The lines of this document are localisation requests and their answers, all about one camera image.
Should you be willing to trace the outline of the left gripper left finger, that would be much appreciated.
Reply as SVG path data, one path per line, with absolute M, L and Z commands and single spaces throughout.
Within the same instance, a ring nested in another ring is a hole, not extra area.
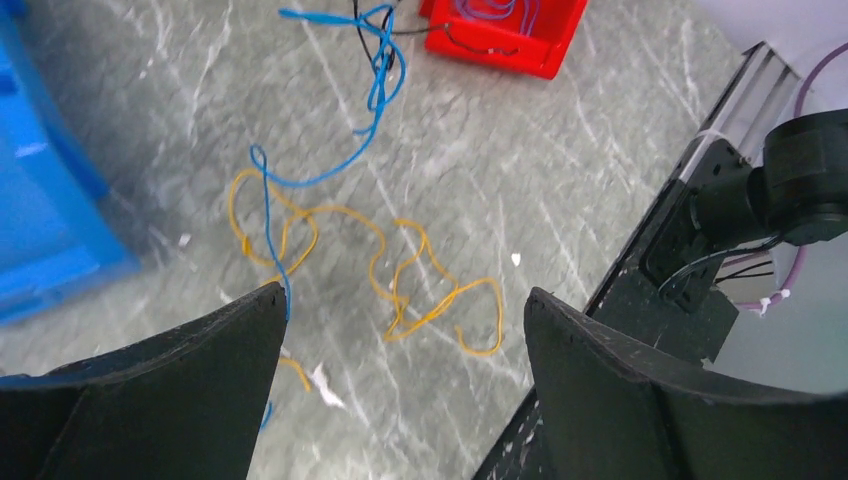
M 243 479 L 286 331 L 271 283 L 44 375 L 1 380 L 5 479 Z

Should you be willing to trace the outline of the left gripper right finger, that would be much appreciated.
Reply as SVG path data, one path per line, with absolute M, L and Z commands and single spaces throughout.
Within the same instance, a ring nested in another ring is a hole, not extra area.
M 565 479 L 843 479 L 847 397 L 694 366 L 534 288 L 524 329 Z

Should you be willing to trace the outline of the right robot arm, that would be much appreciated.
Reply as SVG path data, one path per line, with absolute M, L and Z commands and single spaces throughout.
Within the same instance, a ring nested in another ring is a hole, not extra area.
M 690 217 L 723 249 L 777 237 L 794 246 L 847 232 L 847 111 L 789 120 L 766 136 L 763 164 L 696 191 Z

